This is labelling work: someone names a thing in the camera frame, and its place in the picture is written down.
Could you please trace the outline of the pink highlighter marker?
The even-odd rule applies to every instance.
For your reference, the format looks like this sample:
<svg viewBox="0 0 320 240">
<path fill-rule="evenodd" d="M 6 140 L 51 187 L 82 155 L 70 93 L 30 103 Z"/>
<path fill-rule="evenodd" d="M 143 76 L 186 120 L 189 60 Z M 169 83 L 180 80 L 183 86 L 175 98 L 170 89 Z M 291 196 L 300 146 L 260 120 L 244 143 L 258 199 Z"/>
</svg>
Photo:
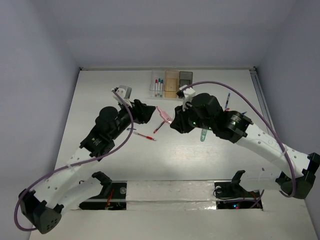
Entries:
<svg viewBox="0 0 320 240">
<path fill-rule="evenodd" d="M 158 106 L 156 107 L 156 109 L 165 123 L 168 123 L 170 125 L 173 122 L 173 119 L 164 110 L 160 109 Z"/>
</svg>

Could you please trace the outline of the red gel pen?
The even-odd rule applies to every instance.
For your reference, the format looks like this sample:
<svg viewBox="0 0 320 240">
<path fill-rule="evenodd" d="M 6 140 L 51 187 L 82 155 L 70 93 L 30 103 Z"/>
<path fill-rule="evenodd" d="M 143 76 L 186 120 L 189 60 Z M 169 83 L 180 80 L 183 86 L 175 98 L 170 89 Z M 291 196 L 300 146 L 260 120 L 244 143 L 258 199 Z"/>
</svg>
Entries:
<svg viewBox="0 0 320 240">
<path fill-rule="evenodd" d="M 153 134 L 155 134 L 165 123 L 165 121 L 162 121 L 161 124 L 153 131 Z"/>
</svg>

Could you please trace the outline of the green highlighter marker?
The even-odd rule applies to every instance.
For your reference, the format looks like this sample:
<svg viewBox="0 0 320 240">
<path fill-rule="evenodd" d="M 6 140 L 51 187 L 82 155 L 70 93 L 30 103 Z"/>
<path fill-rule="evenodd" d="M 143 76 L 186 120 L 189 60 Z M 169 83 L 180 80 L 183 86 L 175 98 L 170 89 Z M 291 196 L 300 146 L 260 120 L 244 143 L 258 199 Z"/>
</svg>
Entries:
<svg viewBox="0 0 320 240">
<path fill-rule="evenodd" d="M 201 142 L 204 142 L 206 140 L 207 132 L 208 132 L 207 129 L 202 129 L 201 130 L 201 134 L 200 134 L 200 141 Z"/>
</svg>

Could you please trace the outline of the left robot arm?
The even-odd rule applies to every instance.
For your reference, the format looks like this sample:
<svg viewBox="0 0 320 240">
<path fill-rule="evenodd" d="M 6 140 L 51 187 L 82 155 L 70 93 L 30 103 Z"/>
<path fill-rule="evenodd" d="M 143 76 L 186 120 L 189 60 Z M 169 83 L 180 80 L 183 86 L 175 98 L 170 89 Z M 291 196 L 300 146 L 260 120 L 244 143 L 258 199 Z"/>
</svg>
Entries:
<svg viewBox="0 0 320 240">
<path fill-rule="evenodd" d="M 138 99 L 119 100 L 118 105 L 120 109 L 106 106 L 100 110 L 94 127 L 64 166 L 42 176 L 19 194 L 15 208 L 32 223 L 33 230 L 47 234 L 74 205 L 95 195 L 104 198 L 110 194 L 112 180 L 91 168 L 127 143 L 129 139 L 125 138 L 115 146 L 119 135 L 134 124 L 148 123 L 156 110 Z"/>
</svg>

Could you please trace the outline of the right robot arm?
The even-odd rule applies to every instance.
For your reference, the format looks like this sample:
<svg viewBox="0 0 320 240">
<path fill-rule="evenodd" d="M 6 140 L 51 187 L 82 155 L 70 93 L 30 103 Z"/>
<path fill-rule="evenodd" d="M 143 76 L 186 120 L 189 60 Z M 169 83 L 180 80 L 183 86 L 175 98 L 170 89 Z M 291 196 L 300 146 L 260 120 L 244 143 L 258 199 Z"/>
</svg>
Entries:
<svg viewBox="0 0 320 240">
<path fill-rule="evenodd" d="M 320 156 L 305 154 L 284 145 L 260 129 L 250 118 L 238 111 L 225 111 L 218 99 L 208 93 L 196 94 L 192 88 L 177 92 L 183 104 L 177 106 L 170 124 L 181 134 L 195 128 L 212 131 L 222 140 L 246 148 L 279 171 L 262 171 L 258 177 L 250 176 L 246 170 L 237 171 L 222 192 L 242 196 L 255 190 L 277 190 L 296 199 L 305 199 L 311 191 L 316 172 L 320 166 Z"/>
</svg>

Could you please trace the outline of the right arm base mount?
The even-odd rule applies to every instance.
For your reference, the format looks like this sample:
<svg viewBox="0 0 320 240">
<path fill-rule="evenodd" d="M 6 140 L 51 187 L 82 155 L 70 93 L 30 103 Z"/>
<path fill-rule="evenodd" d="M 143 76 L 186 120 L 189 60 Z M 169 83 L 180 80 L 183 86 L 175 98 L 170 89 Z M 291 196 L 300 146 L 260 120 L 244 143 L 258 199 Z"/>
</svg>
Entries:
<svg viewBox="0 0 320 240">
<path fill-rule="evenodd" d="M 247 191 L 240 186 L 244 173 L 244 170 L 238 170 L 231 180 L 214 183 L 212 194 L 218 210 L 263 209 L 261 193 Z"/>
</svg>

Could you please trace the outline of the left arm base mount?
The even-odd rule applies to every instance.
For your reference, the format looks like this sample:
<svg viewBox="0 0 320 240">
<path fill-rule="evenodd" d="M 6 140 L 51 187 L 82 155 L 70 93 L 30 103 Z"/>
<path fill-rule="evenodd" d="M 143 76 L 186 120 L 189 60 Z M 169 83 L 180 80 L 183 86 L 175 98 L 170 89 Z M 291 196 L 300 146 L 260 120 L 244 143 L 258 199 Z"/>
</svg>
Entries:
<svg viewBox="0 0 320 240">
<path fill-rule="evenodd" d="M 79 204 L 81 210 L 109 210 L 122 211 L 127 209 L 127 182 L 113 182 L 101 171 L 92 174 L 92 177 L 99 180 L 101 185 L 100 193 Z"/>
</svg>

